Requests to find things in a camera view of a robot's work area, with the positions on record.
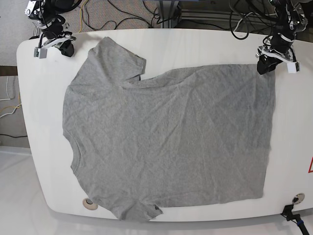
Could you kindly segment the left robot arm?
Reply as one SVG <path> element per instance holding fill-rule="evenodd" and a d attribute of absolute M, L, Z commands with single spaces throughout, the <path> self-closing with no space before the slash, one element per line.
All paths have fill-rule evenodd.
<path fill-rule="evenodd" d="M 156 24 L 168 24 L 179 23 L 179 21 L 187 20 L 195 24 L 203 24 L 213 26 L 224 31 L 230 31 L 232 36 L 237 40 L 246 39 L 249 34 L 252 34 L 256 31 L 265 30 L 271 28 L 271 33 L 263 39 L 263 45 L 258 47 L 256 57 L 259 59 L 257 63 L 257 71 L 260 75 L 271 72 L 276 69 L 276 66 L 282 62 L 286 63 L 288 66 L 289 73 L 297 73 L 300 71 L 300 64 L 296 59 L 295 52 L 293 49 L 293 42 L 296 39 L 296 34 L 302 32 L 306 29 L 308 20 L 305 16 L 305 13 L 302 10 L 301 3 L 293 5 L 291 0 L 269 0 L 269 3 L 274 7 L 273 15 L 266 14 L 267 8 L 264 6 L 264 11 L 261 11 L 252 0 L 244 0 L 248 5 L 250 12 L 241 13 L 237 9 L 237 5 L 241 0 L 229 0 L 228 4 L 230 7 L 230 12 L 228 14 L 228 23 L 229 28 L 223 28 L 214 24 L 198 22 L 199 21 L 209 21 L 208 17 L 196 16 L 195 20 L 191 18 L 183 17 L 183 10 L 179 6 L 179 1 L 164 1 L 160 0 L 157 3 L 157 8 L 153 14 L 153 19 L 158 16 Z M 79 19 L 80 26 L 82 27 L 83 23 L 91 28 L 92 30 L 101 30 L 102 28 L 93 28 L 89 25 L 88 21 L 84 21 L 84 11 L 88 16 L 88 10 L 86 4 L 89 0 L 85 0 L 80 7 L 82 0 L 78 0 L 71 8 L 68 10 L 73 10 L 74 7 L 79 7 Z M 237 14 L 239 20 L 235 27 L 232 26 L 233 15 Z M 256 15 L 264 25 L 267 25 L 267 28 L 256 29 L 250 31 L 249 27 L 252 26 L 252 23 L 248 22 L 250 15 Z M 244 37 L 237 37 L 235 35 L 236 30 L 239 28 L 240 24 L 243 23 L 246 25 L 246 35 Z"/>

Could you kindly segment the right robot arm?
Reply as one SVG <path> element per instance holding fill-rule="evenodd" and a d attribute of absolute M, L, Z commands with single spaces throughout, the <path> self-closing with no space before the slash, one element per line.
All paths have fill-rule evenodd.
<path fill-rule="evenodd" d="M 24 11 L 40 30 L 38 46 L 34 49 L 34 57 L 44 59 L 50 47 L 57 48 L 63 56 L 72 57 L 76 38 L 67 31 L 65 18 L 56 13 L 55 4 L 51 0 L 30 0 Z"/>

